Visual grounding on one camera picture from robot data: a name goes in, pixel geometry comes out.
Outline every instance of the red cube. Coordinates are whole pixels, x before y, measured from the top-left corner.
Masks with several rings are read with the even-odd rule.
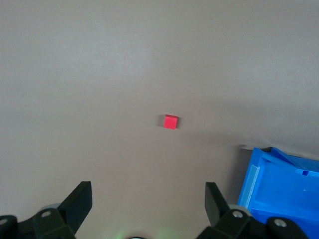
[[[164,120],[164,128],[176,129],[177,116],[166,115]]]

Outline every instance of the screw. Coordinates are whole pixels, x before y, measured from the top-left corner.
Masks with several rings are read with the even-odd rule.
[[[285,228],[287,226],[287,224],[285,223],[284,220],[281,219],[275,219],[274,220],[275,224],[281,228]]]
[[[233,211],[233,216],[236,218],[242,218],[244,215],[240,211]]]
[[[3,224],[6,224],[8,222],[8,219],[2,219],[0,220],[0,226],[3,225]]]
[[[50,215],[51,215],[51,212],[50,211],[46,211],[46,212],[41,214],[41,217],[45,218],[45,217],[50,216]]]

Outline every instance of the red block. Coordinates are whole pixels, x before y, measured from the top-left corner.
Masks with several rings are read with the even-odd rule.
[[[164,120],[164,128],[176,129],[177,116],[166,115]]]

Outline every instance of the blue plastic bin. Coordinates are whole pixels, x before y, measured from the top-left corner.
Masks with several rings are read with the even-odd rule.
[[[291,219],[309,238],[319,239],[319,161],[255,148],[238,205],[262,223],[269,217]]]

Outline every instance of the blue storage container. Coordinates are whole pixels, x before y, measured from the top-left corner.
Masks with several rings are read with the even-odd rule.
[[[238,205],[266,223],[293,220],[311,239],[319,238],[319,161],[290,156],[277,148],[253,150]]]

